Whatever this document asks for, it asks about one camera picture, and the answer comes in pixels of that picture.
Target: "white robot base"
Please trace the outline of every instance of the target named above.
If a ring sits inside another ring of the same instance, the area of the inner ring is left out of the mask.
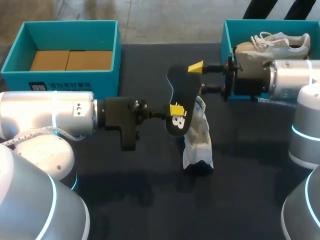
[[[75,192],[1,144],[0,156],[2,240],[88,239],[88,208]]]
[[[297,98],[291,126],[289,157],[299,166],[315,169],[320,164],[320,84],[304,86]]]
[[[75,189],[78,176],[74,152],[70,144],[54,132],[20,142],[14,151],[54,179]]]

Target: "teal plastic bin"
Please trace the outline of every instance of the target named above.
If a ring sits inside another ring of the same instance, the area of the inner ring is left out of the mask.
[[[29,71],[37,50],[113,51],[111,70]],[[92,91],[118,95],[121,38],[118,21],[24,22],[1,74],[11,91]]]
[[[256,20],[256,19],[227,19],[224,22],[221,40],[221,61],[225,63],[228,55],[233,52],[233,47],[243,42],[250,42],[250,37],[261,32],[277,34],[283,32],[289,36],[310,35],[311,60],[320,60],[320,25],[318,21],[306,20]]]

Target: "white sneaker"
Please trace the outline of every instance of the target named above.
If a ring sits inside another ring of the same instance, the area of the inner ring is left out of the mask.
[[[205,109],[205,102],[201,97],[197,96],[193,108],[190,128],[184,135],[185,149],[182,158],[183,169],[186,169],[190,164],[196,164],[201,160],[214,168],[209,125],[205,115]]]
[[[265,64],[273,60],[304,59],[310,50],[310,36],[307,33],[302,36],[287,36],[282,32],[271,35],[263,31],[259,36],[252,36],[252,42],[237,45],[235,54],[248,54]]]

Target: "white cable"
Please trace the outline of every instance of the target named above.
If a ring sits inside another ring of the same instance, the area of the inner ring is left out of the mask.
[[[292,102],[285,102],[285,101],[274,101],[274,100],[269,100],[269,99],[265,99],[265,98],[257,98],[258,103],[262,103],[262,104],[276,104],[276,105],[283,105],[283,106],[287,106],[287,107],[292,107],[295,108],[297,106],[296,103],[292,103]]]
[[[69,133],[67,133],[65,130],[62,130],[61,128],[53,127],[53,126],[45,126],[42,128],[36,128],[36,129],[34,129],[34,132],[29,133],[27,135],[15,137],[11,140],[5,141],[2,143],[2,145],[7,147],[10,145],[19,144],[19,143],[22,143],[22,142],[27,141],[29,139],[33,139],[41,134],[49,134],[52,131],[61,134],[62,136],[66,137],[67,139],[70,139],[71,141],[81,141],[84,139],[83,136],[74,137],[74,136],[70,135]]]

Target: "cardboard box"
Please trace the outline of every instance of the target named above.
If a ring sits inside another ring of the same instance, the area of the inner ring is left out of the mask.
[[[309,58],[320,60],[320,25],[318,21],[301,20],[256,20],[256,19],[226,19],[221,40],[221,62],[225,63],[228,55],[233,53],[233,47],[244,42],[251,42],[250,37],[261,32],[277,34],[283,32],[289,36],[310,35],[311,49]],[[231,99],[247,99],[245,96],[231,96]]]
[[[70,51],[36,51],[30,71],[65,71]]]
[[[112,51],[71,51],[66,71],[109,71]]]
[[[1,74],[11,91],[92,91],[97,99],[116,97],[121,47],[118,21],[24,22]],[[30,71],[37,51],[110,51],[112,62],[109,70]]]

